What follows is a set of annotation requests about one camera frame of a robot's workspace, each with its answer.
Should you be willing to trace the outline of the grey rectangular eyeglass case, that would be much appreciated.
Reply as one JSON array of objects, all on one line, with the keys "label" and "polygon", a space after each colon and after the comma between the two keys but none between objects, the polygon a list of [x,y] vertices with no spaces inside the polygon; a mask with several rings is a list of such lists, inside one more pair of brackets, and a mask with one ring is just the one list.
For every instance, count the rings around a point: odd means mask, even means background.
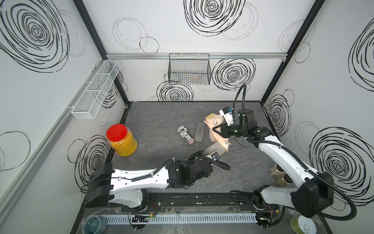
[{"label": "grey rectangular eyeglass case", "polygon": [[214,155],[218,155],[221,157],[227,152],[228,150],[226,150],[219,142],[215,142],[202,152],[202,156],[212,158]]}]

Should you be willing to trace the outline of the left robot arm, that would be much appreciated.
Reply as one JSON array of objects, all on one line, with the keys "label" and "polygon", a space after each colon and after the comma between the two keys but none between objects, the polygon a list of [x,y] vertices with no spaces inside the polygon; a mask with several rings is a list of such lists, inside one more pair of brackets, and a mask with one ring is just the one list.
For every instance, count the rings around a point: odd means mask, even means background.
[{"label": "left robot arm", "polygon": [[231,170],[231,166],[220,157],[203,156],[200,152],[187,160],[167,160],[150,170],[120,170],[106,163],[90,176],[84,206],[96,208],[109,203],[129,208],[146,206],[149,203],[148,189],[187,189],[196,181],[209,177],[214,165]]}]

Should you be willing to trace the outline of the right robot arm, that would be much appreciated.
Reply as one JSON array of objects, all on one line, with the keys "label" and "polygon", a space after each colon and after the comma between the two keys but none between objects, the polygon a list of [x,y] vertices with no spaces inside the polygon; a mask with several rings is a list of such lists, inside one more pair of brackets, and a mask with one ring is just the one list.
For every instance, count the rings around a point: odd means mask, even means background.
[{"label": "right robot arm", "polygon": [[274,133],[267,127],[259,127],[251,109],[239,111],[238,120],[233,110],[225,107],[219,111],[219,120],[213,122],[212,131],[224,139],[231,136],[244,137],[248,142],[271,157],[290,177],[295,188],[263,186],[254,191],[254,203],[264,207],[268,204],[296,209],[311,218],[334,203],[334,190],[328,186],[333,178],[293,156]]}]

